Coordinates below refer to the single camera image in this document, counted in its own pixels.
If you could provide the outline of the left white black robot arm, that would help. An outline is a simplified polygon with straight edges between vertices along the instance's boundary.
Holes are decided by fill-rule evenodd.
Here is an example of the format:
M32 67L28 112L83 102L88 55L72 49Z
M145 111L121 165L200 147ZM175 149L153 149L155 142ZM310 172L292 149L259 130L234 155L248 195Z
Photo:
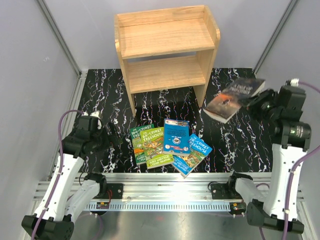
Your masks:
M65 138L59 134L59 157L49 186L32 215L25 215L22 228L33 240L69 240L75 223L94 198L111 199L117 194L102 173L88 173L80 188L70 195L76 175L85 158L93 153L122 144L114 126L108 134L101 112L82 112L75 127Z

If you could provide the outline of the lime green 65-Storey Treehouse book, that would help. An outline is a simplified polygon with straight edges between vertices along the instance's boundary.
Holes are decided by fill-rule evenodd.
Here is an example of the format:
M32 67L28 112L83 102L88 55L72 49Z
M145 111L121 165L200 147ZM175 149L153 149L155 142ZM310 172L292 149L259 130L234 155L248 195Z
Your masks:
M163 153L164 127L143 130L140 132L140 139L148 170L170 165L174 162L172 154Z

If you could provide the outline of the dark Tale of Two Cities book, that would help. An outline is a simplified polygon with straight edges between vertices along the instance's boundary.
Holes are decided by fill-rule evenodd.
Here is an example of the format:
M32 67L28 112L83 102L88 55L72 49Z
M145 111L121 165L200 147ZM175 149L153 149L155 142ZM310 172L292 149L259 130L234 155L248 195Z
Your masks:
M203 111L212 119L226 124L242 107L240 100L255 96L265 87L265 79L237 78L211 100Z

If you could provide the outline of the dark green 104-Storey Treehouse book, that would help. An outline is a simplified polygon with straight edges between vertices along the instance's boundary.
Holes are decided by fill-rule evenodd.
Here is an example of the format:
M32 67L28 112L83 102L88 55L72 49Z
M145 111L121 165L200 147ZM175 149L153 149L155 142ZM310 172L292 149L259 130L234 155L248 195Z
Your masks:
M135 162L137 165L145 164L146 157L142 147L141 131L154 128L154 124L138 126L130 129L132 147L134 151Z

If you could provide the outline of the blue back-cover book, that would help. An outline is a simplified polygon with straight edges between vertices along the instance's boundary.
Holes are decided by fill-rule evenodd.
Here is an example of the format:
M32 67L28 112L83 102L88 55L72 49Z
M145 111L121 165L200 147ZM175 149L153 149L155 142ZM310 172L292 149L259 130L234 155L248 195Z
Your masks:
M164 120L163 153L180 157L190 154L189 122L185 120Z

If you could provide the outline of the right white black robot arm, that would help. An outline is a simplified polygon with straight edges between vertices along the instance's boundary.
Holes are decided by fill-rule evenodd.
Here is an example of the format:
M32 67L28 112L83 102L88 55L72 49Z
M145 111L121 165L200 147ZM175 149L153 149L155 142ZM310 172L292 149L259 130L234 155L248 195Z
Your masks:
M271 128L272 172L267 195L263 195L253 178L234 173L228 180L229 197L240 196L246 204L249 225L302 234L304 225L298 220L296 200L302 161L311 142L311 127L301 122L306 92L298 86L283 85L279 91L268 89L240 105L258 120L267 120Z

